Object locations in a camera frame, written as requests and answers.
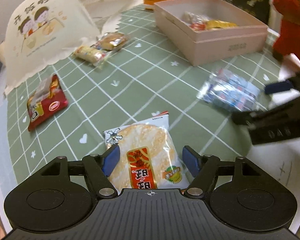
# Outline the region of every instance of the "grid tablecloth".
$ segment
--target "grid tablecloth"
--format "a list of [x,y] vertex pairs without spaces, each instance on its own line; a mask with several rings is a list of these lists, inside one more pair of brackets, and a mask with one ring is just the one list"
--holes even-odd
[[[199,101],[196,94],[218,67],[260,89],[276,81],[280,67],[270,51],[272,34],[262,53],[192,67],[142,5],[123,13],[119,31],[135,40],[110,57],[103,70],[68,57],[47,66],[8,95],[8,141],[18,184],[56,156],[65,155],[72,161],[103,153],[104,130],[162,111],[169,111],[169,132],[179,154],[184,145],[190,145],[200,154],[225,161],[247,155],[251,142],[246,128],[234,125],[229,113]],[[40,80],[52,73],[58,74],[69,106],[29,133],[26,101]],[[258,105],[265,109],[269,101],[261,94]]]

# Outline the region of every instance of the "red plush toy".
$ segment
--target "red plush toy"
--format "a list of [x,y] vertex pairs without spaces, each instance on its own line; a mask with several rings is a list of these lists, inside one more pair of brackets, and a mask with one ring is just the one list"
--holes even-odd
[[283,56],[294,53],[300,60],[300,0],[273,0],[273,5],[283,15],[273,56],[282,61]]

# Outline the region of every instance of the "open box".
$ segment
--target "open box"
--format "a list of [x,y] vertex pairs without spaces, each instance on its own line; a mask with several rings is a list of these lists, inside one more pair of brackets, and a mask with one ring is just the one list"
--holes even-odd
[[[184,12],[233,22],[238,27],[195,32],[185,22]],[[157,26],[194,66],[261,51],[267,28],[252,15],[223,0],[168,0],[154,4]]]

